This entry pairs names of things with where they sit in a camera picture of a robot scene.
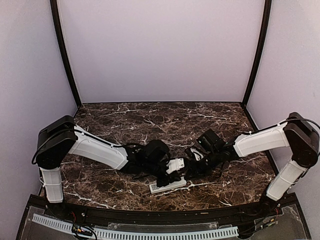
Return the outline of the white remote control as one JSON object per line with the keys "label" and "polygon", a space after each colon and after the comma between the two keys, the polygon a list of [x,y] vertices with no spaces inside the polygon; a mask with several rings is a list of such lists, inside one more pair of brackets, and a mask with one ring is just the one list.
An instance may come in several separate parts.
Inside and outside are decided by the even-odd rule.
{"label": "white remote control", "polygon": [[184,179],[184,177],[182,177],[180,181],[174,181],[167,186],[158,187],[156,183],[150,184],[149,189],[151,194],[157,194],[184,187],[186,184],[187,181]]}

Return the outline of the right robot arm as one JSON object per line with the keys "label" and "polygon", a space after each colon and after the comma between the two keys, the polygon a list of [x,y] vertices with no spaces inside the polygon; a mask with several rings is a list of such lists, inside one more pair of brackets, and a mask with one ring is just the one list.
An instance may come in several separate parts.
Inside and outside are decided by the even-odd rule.
{"label": "right robot arm", "polygon": [[308,169],[313,167],[320,156],[319,125],[303,118],[297,112],[273,126],[241,133],[225,141],[212,129],[205,131],[198,139],[198,144],[205,153],[194,154],[185,178],[197,179],[207,176],[218,165],[235,161],[251,154],[277,148],[290,148],[292,155],[287,164],[277,174],[266,189],[262,201],[255,205],[255,213],[266,217],[275,208],[276,201],[293,186]]}

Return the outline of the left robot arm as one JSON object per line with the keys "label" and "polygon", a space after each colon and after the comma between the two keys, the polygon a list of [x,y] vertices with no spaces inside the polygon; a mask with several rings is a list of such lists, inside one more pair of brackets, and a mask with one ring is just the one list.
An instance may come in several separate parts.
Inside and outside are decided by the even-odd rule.
{"label": "left robot arm", "polygon": [[149,186],[152,194],[187,183],[179,175],[179,170],[185,167],[184,159],[171,158],[169,147],[163,141],[118,145],[85,131],[75,124],[72,116],[65,115],[39,132],[37,150],[31,160],[41,171],[50,208],[60,218],[67,218],[71,213],[70,206],[63,201],[61,163],[66,155],[82,156],[126,174],[152,175],[156,177],[156,183]]}

